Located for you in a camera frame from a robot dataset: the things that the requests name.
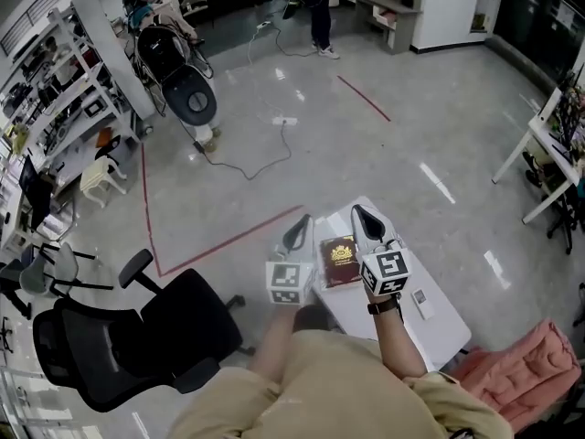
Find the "wristwatch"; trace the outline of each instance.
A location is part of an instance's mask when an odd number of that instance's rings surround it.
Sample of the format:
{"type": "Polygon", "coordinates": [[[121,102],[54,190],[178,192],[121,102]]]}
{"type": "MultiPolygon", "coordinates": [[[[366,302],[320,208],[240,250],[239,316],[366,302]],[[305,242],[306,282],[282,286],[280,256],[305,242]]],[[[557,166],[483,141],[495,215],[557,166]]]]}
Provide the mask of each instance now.
{"type": "Polygon", "coordinates": [[[400,310],[399,299],[396,297],[395,294],[393,294],[389,298],[389,300],[384,301],[383,303],[368,304],[367,305],[367,311],[372,316],[377,316],[379,314],[382,314],[383,312],[391,311],[392,309],[400,310]]]}

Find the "white stool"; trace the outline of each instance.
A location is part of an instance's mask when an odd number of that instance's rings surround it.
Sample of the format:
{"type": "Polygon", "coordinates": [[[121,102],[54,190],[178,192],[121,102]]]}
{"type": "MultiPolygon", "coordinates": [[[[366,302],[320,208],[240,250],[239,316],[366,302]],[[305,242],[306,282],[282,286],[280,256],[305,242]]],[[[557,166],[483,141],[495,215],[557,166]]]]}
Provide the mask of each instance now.
{"type": "Polygon", "coordinates": [[[123,174],[116,163],[107,156],[102,156],[101,158],[96,159],[91,166],[86,167],[86,169],[83,171],[83,174],[81,175],[81,192],[83,192],[83,195],[85,195],[91,201],[99,203],[102,208],[106,206],[106,203],[100,198],[97,198],[95,195],[92,195],[90,192],[95,187],[99,187],[105,192],[106,189],[101,184],[102,181],[109,182],[115,188],[117,188],[121,194],[126,195],[126,189],[120,187],[114,178],[108,174],[109,166],[113,167],[121,179],[126,179],[126,175],[123,174]]]}

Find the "pink jacket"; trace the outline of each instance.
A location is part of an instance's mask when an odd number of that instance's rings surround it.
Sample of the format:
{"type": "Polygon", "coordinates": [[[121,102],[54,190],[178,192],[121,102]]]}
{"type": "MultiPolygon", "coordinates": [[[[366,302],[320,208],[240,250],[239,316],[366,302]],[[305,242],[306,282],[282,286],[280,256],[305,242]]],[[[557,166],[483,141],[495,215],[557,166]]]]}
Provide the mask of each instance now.
{"type": "Polygon", "coordinates": [[[568,391],[580,373],[569,340],[545,319],[504,351],[474,348],[451,375],[518,432],[568,391]]]}

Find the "white sneaker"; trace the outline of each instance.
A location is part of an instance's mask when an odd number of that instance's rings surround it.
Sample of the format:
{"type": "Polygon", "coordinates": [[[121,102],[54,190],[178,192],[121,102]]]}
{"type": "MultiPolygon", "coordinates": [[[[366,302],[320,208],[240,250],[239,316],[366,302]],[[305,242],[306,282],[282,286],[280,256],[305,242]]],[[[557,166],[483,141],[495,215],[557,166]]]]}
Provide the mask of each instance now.
{"type": "Polygon", "coordinates": [[[339,59],[339,54],[333,51],[332,46],[329,46],[328,48],[320,48],[319,55],[322,55],[323,57],[327,57],[333,60],[339,59]]]}

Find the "remote control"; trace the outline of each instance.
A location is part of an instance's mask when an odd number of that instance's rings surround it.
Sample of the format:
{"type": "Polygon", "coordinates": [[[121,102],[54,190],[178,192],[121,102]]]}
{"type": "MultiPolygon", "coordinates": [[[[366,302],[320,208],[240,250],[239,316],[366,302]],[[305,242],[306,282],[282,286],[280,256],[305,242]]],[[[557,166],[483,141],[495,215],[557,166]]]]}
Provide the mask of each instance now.
{"type": "Polygon", "coordinates": [[[427,295],[420,288],[412,292],[412,299],[414,299],[414,304],[419,308],[420,315],[424,320],[429,320],[435,315],[435,311],[427,299],[427,295]]]}

